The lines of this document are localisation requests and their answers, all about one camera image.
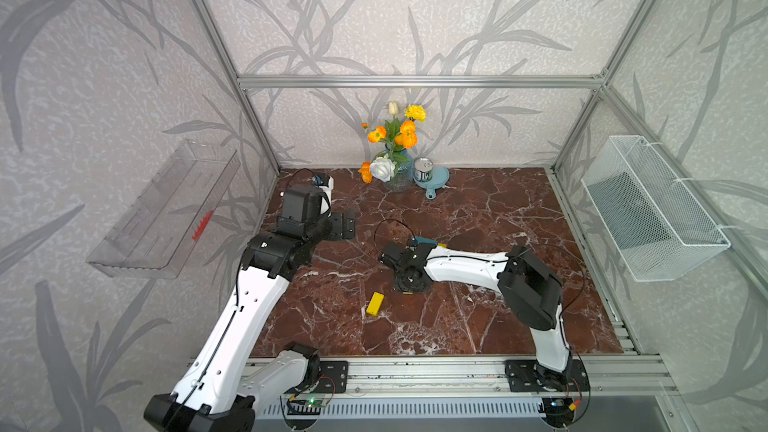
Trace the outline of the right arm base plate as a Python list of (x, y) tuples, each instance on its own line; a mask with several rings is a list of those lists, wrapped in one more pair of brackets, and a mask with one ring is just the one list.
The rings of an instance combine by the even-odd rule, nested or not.
[(580, 358), (569, 356), (563, 372), (550, 370), (535, 359), (510, 359), (505, 376), (511, 392), (590, 392), (589, 377)]

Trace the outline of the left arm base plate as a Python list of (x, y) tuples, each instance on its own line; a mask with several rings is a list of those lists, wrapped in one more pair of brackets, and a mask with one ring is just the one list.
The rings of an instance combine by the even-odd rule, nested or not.
[(319, 376), (312, 389), (317, 394), (343, 394), (349, 377), (349, 362), (346, 360), (321, 360)]

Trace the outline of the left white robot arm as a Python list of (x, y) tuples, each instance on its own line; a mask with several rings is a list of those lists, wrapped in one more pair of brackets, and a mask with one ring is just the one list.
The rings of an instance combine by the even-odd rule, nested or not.
[(301, 393), (320, 379), (318, 351), (288, 345), (240, 394), (246, 362), (273, 308), (318, 244), (349, 240), (355, 221), (331, 208), (334, 180), (326, 173), (284, 192), (276, 227), (253, 237), (235, 286), (201, 352), (172, 392), (153, 396), (144, 419), (158, 431), (249, 431), (256, 417), (287, 392)]

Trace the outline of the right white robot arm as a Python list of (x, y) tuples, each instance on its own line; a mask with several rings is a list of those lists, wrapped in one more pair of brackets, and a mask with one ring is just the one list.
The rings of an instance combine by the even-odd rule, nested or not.
[(422, 293), (435, 282), (456, 282), (499, 294), (530, 330), (536, 384), (547, 391), (568, 388), (572, 352), (562, 320), (562, 281), (532, 251), (515, 246), (504, 253), (473, 253), (416, 241), (387, 244), (379, 262), (394, 272), (394, 288), (402, 293)]

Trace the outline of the teal long block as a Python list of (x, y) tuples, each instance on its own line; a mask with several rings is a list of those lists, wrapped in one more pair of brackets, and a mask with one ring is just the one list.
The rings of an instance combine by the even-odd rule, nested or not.
[(415, 237), (414, 240), (413, 240), (413, 246), (414, 247), (419, 247), (419, 246), (422, 246), (422, 245), (428, 245), (430, 247), (438, 247), (439, 246), (439, 244), (438, 244), (438, 242), (436, 240), (427, 239), (427, 238), (423, 238), (423, 237)]

